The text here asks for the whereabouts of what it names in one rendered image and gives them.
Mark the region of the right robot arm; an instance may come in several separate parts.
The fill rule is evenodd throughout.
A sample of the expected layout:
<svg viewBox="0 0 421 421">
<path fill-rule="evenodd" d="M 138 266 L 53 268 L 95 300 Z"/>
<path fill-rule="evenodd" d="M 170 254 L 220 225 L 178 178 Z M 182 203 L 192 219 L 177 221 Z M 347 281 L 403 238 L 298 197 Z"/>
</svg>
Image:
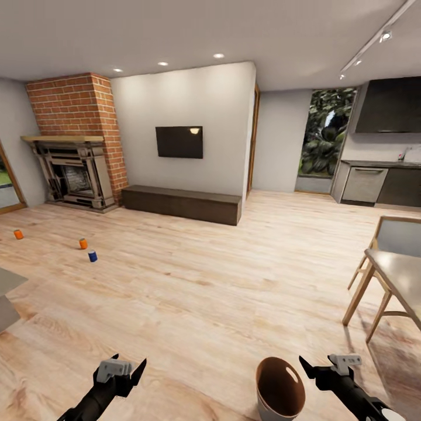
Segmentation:
<svg viewBox="0 0 421 421">
<path fill-rule="evenodd" d="M 304 358 L 298 357 L 309 379 L 321 391 L 332 390 L 358 421 L 406 421 L 377 397 L 369 397 L 354 382 L 354 371 L 349 365 L 362 365 L 356 353 L 333 353 L 329 359 L 334 365 L 329 367 L 311 366 Z"/>
</svg>

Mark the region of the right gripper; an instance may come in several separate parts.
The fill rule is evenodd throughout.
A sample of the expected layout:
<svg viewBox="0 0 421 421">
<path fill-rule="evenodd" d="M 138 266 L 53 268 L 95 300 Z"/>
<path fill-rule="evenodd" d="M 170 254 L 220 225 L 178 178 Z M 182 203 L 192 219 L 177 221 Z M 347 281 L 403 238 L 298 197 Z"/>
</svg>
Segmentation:
<svg viewBox="0 0 421 421">
<path fill-rule="evenodd" d="M 348 367 L 349 375 L 340 375 L 329 367 L 311 366 L 304 358 L 298 357 L 309 379 L 315 379 L 315 385 L 321 391 L 332 390 L 347 407 L 347 396 L 353 388 L 361 387 L 354 382 L 354 371 Z M 348 407 L 347 407 L 348 408 Z"/>
</svg>

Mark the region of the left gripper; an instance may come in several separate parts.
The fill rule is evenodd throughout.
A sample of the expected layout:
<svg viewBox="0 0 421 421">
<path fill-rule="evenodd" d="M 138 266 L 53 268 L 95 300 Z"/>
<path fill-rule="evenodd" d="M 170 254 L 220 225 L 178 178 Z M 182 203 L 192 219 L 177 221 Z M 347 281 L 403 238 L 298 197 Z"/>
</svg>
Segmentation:
<svg viewBox="0 0 421 421">
<path fill-rule="evenodd" d="M 115 354 L 111 359 L 118 359 L 119 354 Z M 145 359 L 132 375 L 114 375 L 110 377 L 105 383 L 97 382 L 96 378 L 99 372 L 97 368 L 93 373 L 94 386 L 84 396 L 94 399 L 100 409 L 100 415 L 105 411 L 107 406 L 112 402 L 115 396 L 127 397 L 134 385 L 137 385 L 140 377 L 146 367 L 147 359 Z"/>
</svg>

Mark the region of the trash can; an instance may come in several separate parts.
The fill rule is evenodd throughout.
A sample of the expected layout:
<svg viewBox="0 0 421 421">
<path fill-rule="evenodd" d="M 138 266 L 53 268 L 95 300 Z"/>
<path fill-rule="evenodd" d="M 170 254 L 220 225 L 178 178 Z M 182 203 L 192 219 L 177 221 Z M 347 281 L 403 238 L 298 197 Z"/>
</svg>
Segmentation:
<svg viewBox="0 0 421 421">
<path fill-rule="evenodd" d="M 287 368 L 297 376 L 298 382 Z M 305 408 L 306 391 L 301 377 L 281 358 L 267 357 L 259 363 L 256 387 L 261 421 L 293 421 Z"/>
</svg>

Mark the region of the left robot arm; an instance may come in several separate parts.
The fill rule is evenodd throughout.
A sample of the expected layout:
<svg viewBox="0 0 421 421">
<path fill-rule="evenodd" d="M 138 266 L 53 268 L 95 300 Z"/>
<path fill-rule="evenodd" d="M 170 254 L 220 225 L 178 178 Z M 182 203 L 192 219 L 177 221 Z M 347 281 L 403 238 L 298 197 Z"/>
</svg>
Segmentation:
<svg viewBox="0 0 421 421">
<path fill-rule="evenodd" d="M 134 362 L 118 360 L 119 354 L 100 362 L 94 371 L 94 386 L 75 408 L 69 408 L 57 421 L 97 421 L 115 396 L 127 397 L 137 385 L 147 364 L 134 370 Z"/>
</svg>

